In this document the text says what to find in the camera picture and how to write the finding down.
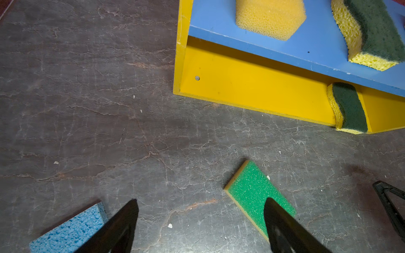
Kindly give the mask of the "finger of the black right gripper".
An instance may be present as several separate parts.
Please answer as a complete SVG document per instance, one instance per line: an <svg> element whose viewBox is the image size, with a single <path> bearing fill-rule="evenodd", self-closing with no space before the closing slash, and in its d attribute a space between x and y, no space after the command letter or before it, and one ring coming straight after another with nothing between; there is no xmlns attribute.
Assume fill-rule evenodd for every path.
<svg viewBox="0 0 405 253"><path fill-rule="evenodd" d="M405 199L405 192L383 181L377 181L372 186L382 202L394 230L405 242L405 220L387 195L390 192L401 199Z"/></svg>

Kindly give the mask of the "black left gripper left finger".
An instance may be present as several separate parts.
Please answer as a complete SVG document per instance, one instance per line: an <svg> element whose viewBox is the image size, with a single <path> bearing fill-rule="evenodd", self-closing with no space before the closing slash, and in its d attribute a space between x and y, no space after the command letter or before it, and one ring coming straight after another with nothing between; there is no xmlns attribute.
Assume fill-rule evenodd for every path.
<svg viewBox="0 0 405 253"><path fill-rule="evenodd" d="M77 253L129 253L139 214L136 199L123 206Z"/></svg>

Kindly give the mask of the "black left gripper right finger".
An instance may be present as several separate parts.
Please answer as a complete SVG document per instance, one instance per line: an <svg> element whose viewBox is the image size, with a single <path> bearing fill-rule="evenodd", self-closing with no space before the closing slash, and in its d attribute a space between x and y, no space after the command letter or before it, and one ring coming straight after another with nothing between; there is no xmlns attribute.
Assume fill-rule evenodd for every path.
<svg viewBox="0 0 405 253"><path fill-rule="evenodd" d="M264 220L274 253L330 252L272 198L265 202Z"/></svg>

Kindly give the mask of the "dark green wavy sponge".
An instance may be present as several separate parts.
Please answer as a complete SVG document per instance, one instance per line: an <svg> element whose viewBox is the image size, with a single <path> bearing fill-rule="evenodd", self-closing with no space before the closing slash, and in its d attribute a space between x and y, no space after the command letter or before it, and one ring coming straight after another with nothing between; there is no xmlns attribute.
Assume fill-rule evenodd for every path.
<svg viewBox="0 0 405 253"><path fill-rule="evenodd" d="M405 45L383 1L333 0L331 9L349 62L382 72L405 61Z"/></svg>
<svg viewBox="0 0 405 253"><path fill-rule="evenodd" d="M354 135L368 132L366 114L353 85L332 83L327 87L327 97L335 116L337 131Z"/></svg>

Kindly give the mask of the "plain yellow foam sponge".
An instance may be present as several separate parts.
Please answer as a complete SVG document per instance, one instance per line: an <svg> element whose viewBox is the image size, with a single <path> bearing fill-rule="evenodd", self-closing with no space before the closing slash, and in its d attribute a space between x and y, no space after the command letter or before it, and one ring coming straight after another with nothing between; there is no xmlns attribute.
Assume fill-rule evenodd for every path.
<svg viewBox="0 0 405 253"><path fill-rule="evenodd" d="M250 32L287 41L306 20L302 0L237 0L235 23Z"/></svg>

